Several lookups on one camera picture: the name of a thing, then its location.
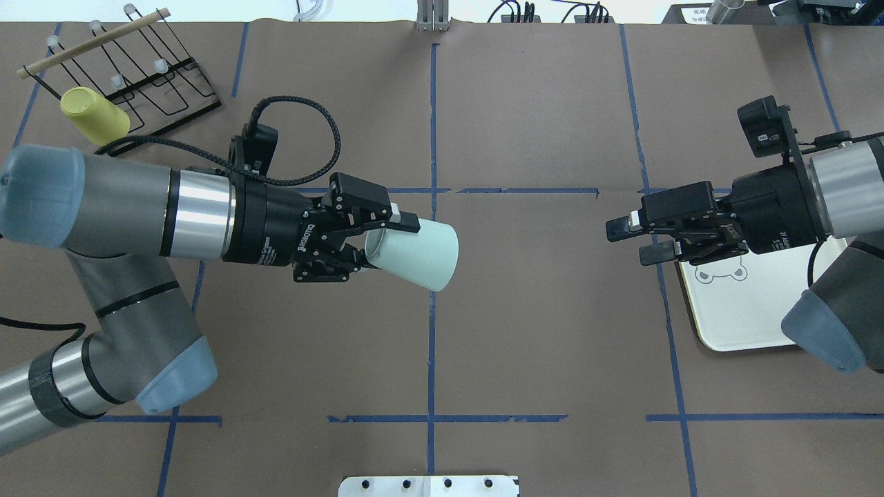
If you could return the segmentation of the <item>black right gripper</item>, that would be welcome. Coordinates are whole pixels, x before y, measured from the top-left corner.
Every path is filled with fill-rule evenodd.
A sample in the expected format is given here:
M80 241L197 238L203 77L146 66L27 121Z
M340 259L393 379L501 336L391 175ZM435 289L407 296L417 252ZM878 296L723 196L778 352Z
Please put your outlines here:
M644 196L641 212L606 221L606 238L618 242L641 235L671 240L639 248L643 266L694 266L809 246L826 240L820 215L808 205L798 173L777 166L733 182L728 195L714 195L711 182L696 182Z

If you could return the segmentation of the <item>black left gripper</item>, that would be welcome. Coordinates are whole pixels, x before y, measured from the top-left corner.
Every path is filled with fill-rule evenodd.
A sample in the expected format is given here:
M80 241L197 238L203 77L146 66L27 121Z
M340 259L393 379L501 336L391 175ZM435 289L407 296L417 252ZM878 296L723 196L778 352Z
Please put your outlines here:
M343 282L378 268L347 238L380 228L421 230L417 214L391 203L387 188L348 174L332 174L325 194L313 197L239 173L230 180L235 210L225 262L290 266L296 282Z

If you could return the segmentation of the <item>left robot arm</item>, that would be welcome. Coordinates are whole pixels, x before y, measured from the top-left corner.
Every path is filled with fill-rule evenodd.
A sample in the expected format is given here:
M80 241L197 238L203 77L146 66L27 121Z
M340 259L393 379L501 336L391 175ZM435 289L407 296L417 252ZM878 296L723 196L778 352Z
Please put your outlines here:
M420 235L386 188L334 174L323 196L227 175L23 145L2 168L2 236L62 249L100 329L2 375L2 454L136 402L148 415L218 376L169 259L291 266L301 282L347 281L370 265L345 242Z

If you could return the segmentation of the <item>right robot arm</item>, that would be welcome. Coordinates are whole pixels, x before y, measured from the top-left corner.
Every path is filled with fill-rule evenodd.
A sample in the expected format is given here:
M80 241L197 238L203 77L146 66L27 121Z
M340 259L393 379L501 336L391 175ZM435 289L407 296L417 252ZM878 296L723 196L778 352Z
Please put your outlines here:
M609 242L663 236L644 266L701 266L810 246L806 289L783 334L840 373L883 369L882 136L736 179L727 195L696 182L645 195L605 225Z

